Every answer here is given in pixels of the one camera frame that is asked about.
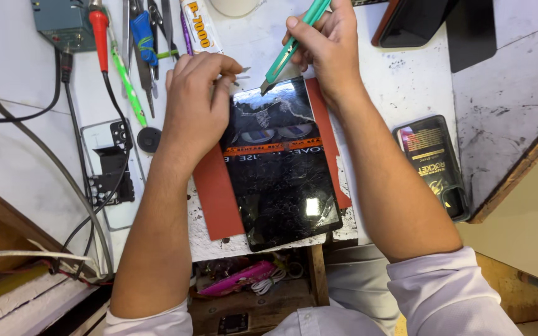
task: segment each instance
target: purple pen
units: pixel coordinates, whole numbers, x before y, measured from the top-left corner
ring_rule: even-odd
[[[186,20],[184,19],[184,12],[180,11],[180,21],[182,22],[182,33],[184,33],[184,40],[186,40],[186,52],[192,56],[192,42],[190,42],[190,34],[188,33],[188,27],[186,27]]]

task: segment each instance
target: hand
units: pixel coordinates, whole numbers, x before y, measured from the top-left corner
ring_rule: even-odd
[[[171,160],[180,163],[187,177],[228,126],[229,83],[241,72],[233,58],[207,52],[183,55],[168,71],[168,107],[159,151],[171,152]]]
[[[339,101],[364,85],[358,65],[358,34],[356,15],[350,0],[331,1],[331,10],[311,27],[299,17],[286,20],[288,33],[281,42],[285,45],[290,36],[300,42],[291,60],[304,72],[314,66],[321,90],[327,103],[338,108]]]

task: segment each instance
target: b-7000 glue tube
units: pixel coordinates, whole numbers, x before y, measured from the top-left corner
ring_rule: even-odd
[[[223,54],[224,50],[219,43],[205,0],[180,0],[180,4],[190,31],[194,54],[203,51]]]

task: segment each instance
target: orange label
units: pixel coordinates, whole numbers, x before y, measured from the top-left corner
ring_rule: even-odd
[[[316,138],[295,140],[295,141],[288,141],[288,142],[281,142],[281,143],[267,143],[266,145],[229,147],[228,149],[225,150],[224,157],[281,152],[281,151],[286,151],[286,150],[303,149],[303,148],[315,147],[315,146],[321,146],[321,145],[323,145],[323,142],[321,141],[321,137],[316,137]]]

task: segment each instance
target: white sleeve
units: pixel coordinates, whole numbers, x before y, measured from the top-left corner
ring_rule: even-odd
[[[387,272],[410,336],[522,335],[469,247],[390,264]]]
[[[157,315],[141,319],[121,319],[107,310],[106,336],[192,336],[192,318],[188,314],[187,301]]]

